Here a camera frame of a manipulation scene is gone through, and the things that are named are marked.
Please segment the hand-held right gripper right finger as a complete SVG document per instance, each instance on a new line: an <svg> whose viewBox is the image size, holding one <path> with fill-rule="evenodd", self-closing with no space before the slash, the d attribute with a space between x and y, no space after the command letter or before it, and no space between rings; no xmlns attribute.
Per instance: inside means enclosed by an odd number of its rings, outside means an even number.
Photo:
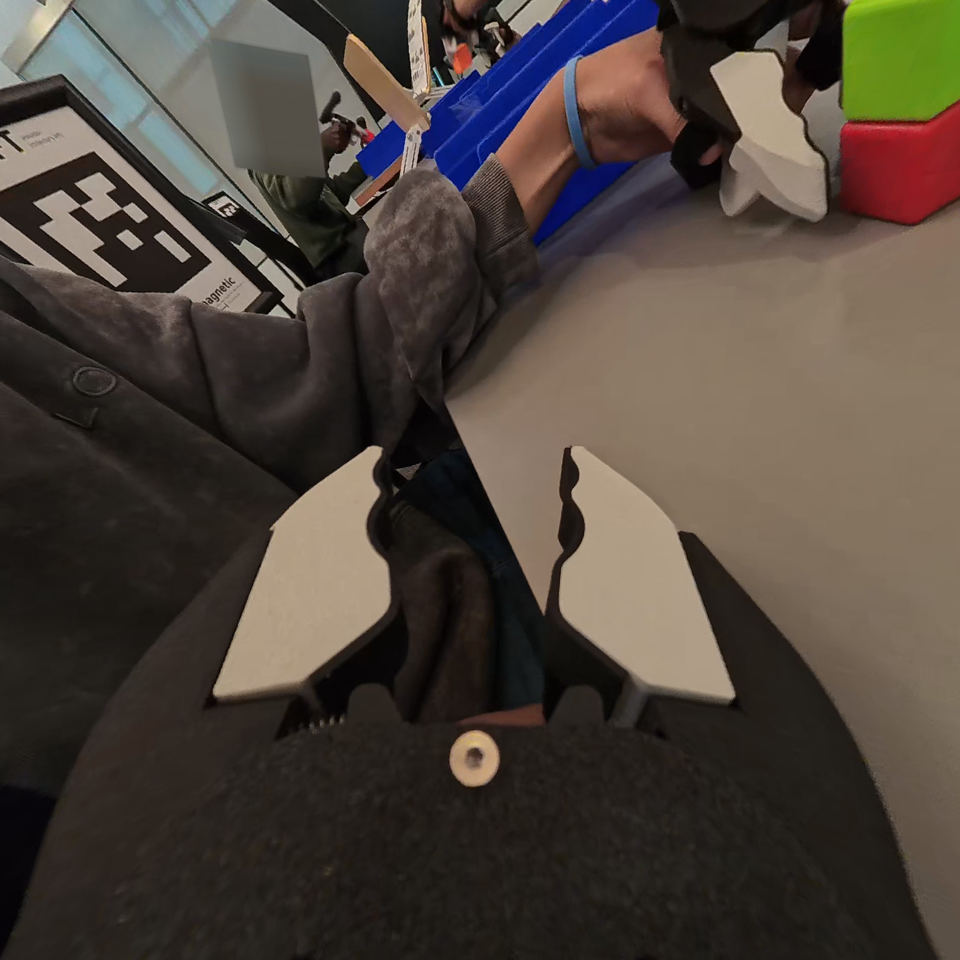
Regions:
<svg viewBox="0 0 960 960"><path fill-rule="evenodd" d="M546 616L547 672L606 710L663 696L729 706L736 690L674 522L583 446L563 452L560 554Z"/></svg>

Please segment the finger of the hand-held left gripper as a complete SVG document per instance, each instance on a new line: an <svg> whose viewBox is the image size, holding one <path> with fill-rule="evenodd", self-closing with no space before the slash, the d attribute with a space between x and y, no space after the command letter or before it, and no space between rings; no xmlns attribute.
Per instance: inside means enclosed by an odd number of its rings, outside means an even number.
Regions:
<svg viewBox="0 0 960 960"><path fill-rule="evenodd" d="M719 201L728 218L738 217L763 194L762 165L742 143L735 143L721 173Z"/></svg>
<svg viewBox="0 0 960 960"><path fill-rule="evenodd" d="M811 223L830 205L829 164L806 120L785 102L784 62L775 51L734 52L710 68L740 131L740 142L763 171L763 194L778 209Z"/></svg>

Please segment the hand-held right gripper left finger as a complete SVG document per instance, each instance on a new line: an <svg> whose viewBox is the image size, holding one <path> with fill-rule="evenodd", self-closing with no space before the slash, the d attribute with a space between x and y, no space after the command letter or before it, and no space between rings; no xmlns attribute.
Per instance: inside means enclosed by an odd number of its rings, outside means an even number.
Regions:
<svg viewBox="0 0 960 960"><path fill-rule="evenodd" d="M285 510L270 537L220 672L217 704L298 696L399 613L379 514L391 493L382 446L368 446Z"/></svg>

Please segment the red cube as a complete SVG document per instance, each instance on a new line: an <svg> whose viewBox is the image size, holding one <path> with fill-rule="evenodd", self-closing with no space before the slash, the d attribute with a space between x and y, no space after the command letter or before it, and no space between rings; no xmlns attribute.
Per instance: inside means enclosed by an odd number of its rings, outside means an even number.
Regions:
<svg viewBox="0 0 960 960"><path fill-rule="evenodd" d="M959 103L927 121L856 121L841 129L839 203L912 226L959 198Z"/></svg>

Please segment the green cube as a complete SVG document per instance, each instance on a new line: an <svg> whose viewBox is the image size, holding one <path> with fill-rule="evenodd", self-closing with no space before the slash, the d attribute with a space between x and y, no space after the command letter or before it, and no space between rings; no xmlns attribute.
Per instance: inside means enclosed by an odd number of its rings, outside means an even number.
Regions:
<svg viewBox="0 0 960 960"><path fill-rule="evenodd" d="M929 121L959 99L957 1L853 1L843 25L846 120Z"/></svg>

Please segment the blue plastic bin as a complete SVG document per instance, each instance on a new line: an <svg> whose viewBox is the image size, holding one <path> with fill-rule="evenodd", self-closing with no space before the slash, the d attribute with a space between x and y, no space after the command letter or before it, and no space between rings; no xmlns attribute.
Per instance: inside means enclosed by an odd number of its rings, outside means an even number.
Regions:
<svg viewBox="0 0 960 960"><path fill-rule="evenodd" d="M405 133L393 120L384 118L384 125L369 136L363 134L356 162L365 176L376 179L402 154Z"/></svg>
<svg viewBox="0 0 960 960"><path fill-rule="evenodd" d="M495 153L522 115L549 81L569 61L586 57L646 31L657 19L654 2L588 2L551 41L539 46L536 56L527 58L523 68L509 81L499 81L500 67L510 66L505 56L482 78L489 84L483 98L470 91L478 106L448 138L433 150L438 171L458 189L463 189L486 159ZM579 211L590 204L629 169L630 163L613 163L595 169L578 170L560 193L542 226L534 235L539 246Z"/></svg>

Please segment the person's left forearm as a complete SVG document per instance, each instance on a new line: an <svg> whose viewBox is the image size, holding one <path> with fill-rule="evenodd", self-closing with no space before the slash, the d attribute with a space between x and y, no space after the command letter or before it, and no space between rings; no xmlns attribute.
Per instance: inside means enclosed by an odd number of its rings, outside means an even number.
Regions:
<svg viewBox="0 0 960 960"><path fill-rule="evenodd" d="M578 168L560 72L463 190L434 170L402 176L368 236L367 274L299 300L273 431L303 474L394 449L423 406L445 413L450 370L533 277L533 234Z"/></svg>

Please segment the grey desk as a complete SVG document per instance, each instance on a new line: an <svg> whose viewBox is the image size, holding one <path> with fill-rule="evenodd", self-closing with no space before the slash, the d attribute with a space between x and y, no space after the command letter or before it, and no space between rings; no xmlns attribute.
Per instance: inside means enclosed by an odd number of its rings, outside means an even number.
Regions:
<svg viewBox="0 0 960 960"><path fill-rule="evenodd" d="M758 201L665 157L539 252L447 408L537 600L582 446L706 544L870 764L958 958L958 202L902 226Z"/></svg>

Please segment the person's left hand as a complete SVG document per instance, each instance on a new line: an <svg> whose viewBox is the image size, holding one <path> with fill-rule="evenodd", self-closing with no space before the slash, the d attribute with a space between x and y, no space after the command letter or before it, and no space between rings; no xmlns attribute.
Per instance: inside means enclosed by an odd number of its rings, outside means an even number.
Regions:
<svg viewBox="0 0 960 960"><path fill-rule="evenodd" d="M687 125L670 99L654 28L580 59L576 92L584 142L599 165L668 153Z"/></svg>

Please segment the person's blue jeans leg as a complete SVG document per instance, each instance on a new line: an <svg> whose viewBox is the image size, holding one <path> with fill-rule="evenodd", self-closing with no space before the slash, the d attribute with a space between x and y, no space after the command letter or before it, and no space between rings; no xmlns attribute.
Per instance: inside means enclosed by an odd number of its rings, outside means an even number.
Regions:
<svg viewBox="0 0 960 960"><path fill-rule="evenodd" d="M466 543L486 570L493 605L492 691L486 711L541 704L546 619L468 452L457 447L423 463L399 496Z"/></svg>

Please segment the blue wristband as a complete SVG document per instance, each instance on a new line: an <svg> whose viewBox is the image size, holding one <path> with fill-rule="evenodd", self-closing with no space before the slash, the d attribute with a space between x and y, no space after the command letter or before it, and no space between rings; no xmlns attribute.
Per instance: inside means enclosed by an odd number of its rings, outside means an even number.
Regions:
<svg viewBox="0 0 960 960"><path fill-rule="evenodd" d="M583 170L594 170L597 163L585 135L578 102L577 70L582 58L581 54L572 56L561 71L562 103L569 140L578 165Z"/></svg>

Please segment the printed standing card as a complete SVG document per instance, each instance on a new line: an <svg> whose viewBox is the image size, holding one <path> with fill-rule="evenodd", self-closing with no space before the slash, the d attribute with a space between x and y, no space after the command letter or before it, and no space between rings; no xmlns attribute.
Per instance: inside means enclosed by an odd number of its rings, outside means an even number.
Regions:
<svg viewBox="0 0 960 960"><path fill-rule="evenodd" d="M430 90L431 66L428 33L423 2L407 3L406 35L411 71L411 90L414 96L423 96Z"/></svg>

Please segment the small wooden board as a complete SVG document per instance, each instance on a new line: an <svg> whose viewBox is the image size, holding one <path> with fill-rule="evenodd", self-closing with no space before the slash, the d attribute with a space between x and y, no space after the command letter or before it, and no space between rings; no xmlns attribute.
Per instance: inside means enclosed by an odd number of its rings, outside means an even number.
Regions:
<svg viewBox="0 0 960 960"><path fill-rule="evenodd" d="M430 128L429 113L414 95L403 87L374 53L352 33L345 38L343 69L378 107L404 133L418 127L425 133Z"/></svg>

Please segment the black white marker sign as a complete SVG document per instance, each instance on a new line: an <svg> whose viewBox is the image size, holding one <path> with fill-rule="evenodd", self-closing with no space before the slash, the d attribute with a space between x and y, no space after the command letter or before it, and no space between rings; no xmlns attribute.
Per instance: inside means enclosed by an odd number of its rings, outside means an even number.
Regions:
<svg viewBox="0 0 960 960"><path fill-rule="evenodd" d="M1 91L1 249L114 292L269 314L283 294L243 233L187 197L66 78Z"/></svg>

